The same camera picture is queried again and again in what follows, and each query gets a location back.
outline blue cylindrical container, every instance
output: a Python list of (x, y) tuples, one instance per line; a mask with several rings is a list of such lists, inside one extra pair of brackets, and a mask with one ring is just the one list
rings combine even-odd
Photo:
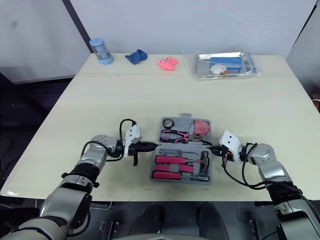
[(105, 40), (101, 37), (96, 37), (90, 40), (90, 45), (98, 58), (99, 63), (103, 65), (112, 64), (114, 61), (114, 57), (109, 52)]

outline toolbox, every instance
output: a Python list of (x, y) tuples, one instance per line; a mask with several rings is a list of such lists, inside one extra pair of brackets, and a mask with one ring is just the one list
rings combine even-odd
[(207, 119), (164, 117), (154, 150), (150, 179), (208, 185), (212, 182), (211, 123)]

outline blue cloth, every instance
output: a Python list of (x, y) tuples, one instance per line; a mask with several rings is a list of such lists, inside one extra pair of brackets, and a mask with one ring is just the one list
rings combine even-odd
[(138, 49), (136, 52), (130, 55), (125, 55), (125, 57), (130, 61), (130, 63), (132, 63), (133, 65), (136, 65), (141, 61), (146, 60), (148, 58), (148, 55), (146, 52)]

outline pliers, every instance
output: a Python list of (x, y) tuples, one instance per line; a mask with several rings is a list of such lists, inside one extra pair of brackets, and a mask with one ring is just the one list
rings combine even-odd
[(172, 139), (168, 137), (160, 137), (160, 141), (164, 143), (173, 143), (173, 144), (187, 144), (189, 141), (191, 142), (203, 142), (201, 136), (198, 135), (189, 135), (186, 131), (178, 131), (178, 130), (162, 130), (164, 134), (175, 134), (181, 136), (180, 138)]

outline gray tool case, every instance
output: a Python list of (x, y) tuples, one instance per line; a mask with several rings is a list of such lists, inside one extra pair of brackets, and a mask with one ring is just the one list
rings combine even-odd
[[(209, 125), (209, 131), (206, 134), (198, 134), (203, 141), (210, 142), (211, 137), (211, 123), (207, 119), (191, 118), (191, 114), (183, 113), (181, 117), (164, 117), (161, 121), (160, 133), (159, 133), (159, 146), (154, 150), (154, 157), (152, 159), (152, 166), (150, 171), (150, 179), (153, 181), (165, 181), (165, 182), (177, 182), (177, 183), (188, 183), (188, 184), (201, 184), (209, 185), (212, 182), (212, 153), (207, 147), (208, 144), (202, 141), (188, 141), (188, 143), (173, 143), (164, 142), (161, 138), (179, 139), (182, 138), (180, 135), (165, 133), (163, 131), (168, 130), (168, 127), (164, 127), (164, 120), (172, 120), (174, 125), (169, 130), (176, 130), (180, 132), (187, 132), (189, 135), (194, 135), (195, 121), (204, 121)], [(202, 152), (207, 151), (208, 166), (204, 169), (204, 162), (200, 162), (202, 158)], [(160, 157), (180, 157), (185, 158), (187, 163), (175, 164), (175, 163), (156, 163), (156, 160), (163, 160)], [(169, 172), (181, 174), (180, 179), (162, 179), (155, 178), (154, 172)]]

